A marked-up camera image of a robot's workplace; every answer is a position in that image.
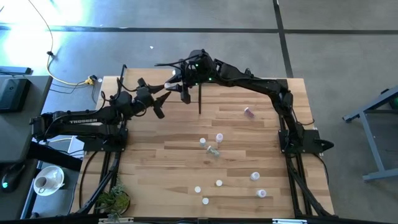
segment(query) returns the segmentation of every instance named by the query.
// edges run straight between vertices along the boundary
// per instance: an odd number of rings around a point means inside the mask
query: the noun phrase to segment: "wooden tabletop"
[[[161,85],[170,78],[168,69],[128,69],[124,85],[137,86],[143,77],[148,84]],[[294,109],[302,123],[312,121],[304,80],[288,79],[294,94]],[[104,77],[106,96],[116,93],[116,77]],[[131,196],[125,217],[218,217],[288,218],[293,217],[292,199],[285,157],[280,153],[277,132],[279,120],[268,96],[240,87],[206,84],[202,87],[202,111],[198,114],[198,88],[190,90],[192,103],[180,101],[172,93],[163,105],[164,119],[152,108],[145,116],[128,121],[129,139],[122,154],[119,176]],[[249,119],[243,110],[255,114]],[[217,146],[215,136],[223,133]],[[199,139],[217,147],[219,158],[207,154]],[[82,169],[90,155],[86,155]],[[88,166],[83,183],[83,203],[98,186],[103,152]],[[303,155],[307,185],[324,208],[333,213],[323,164],[313,155]],[[250,174],[260,179],[251,181]],[[217,180],[223,185],[217,187]],[[194,188],[201,187],[195,193]],[[72,211],[78,209],[78,189]],[[267,191],[265,198],[256,191]],[[304,212],[302,194],[298,192]],[[202,198],[209,198],[208,205]]]

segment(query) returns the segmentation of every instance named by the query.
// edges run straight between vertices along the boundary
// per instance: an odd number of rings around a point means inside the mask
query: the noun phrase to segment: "gray floor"
[[[271,0],[33,2],[49,24],[61,26],[277,27]],[[279,4],[285,29],[398,29],[397,1],[279,0]],[[14,10],[17,6],[6,6],[0,22],[36,24],[44,29],[40,17],[30,5],[25,6],[20,14]],[[286,77],[278,34],[54,32],[54,38],[57,59],[51,71],[70,82],[93,74],[119,75],[124,63],[152,68],[202,48],[241,70],[251,68],[259,77]],[[315,124],[322,138],[335,143],[325,153],[335,213],[397,223],[398,178],[362,181],[363,174],[376,171],[374,159],[361,123],[345,124],[341,119],[385,88],[397,85],[397,35],[286,35],[286,41],[293,75],[305,79]],[[49,47],[48,32],[2,30],[0,64],[29,66],[34,75],[45,74]],[[91,91],[88,87],[70,95],[50,92],[44,111],[93,109]]]

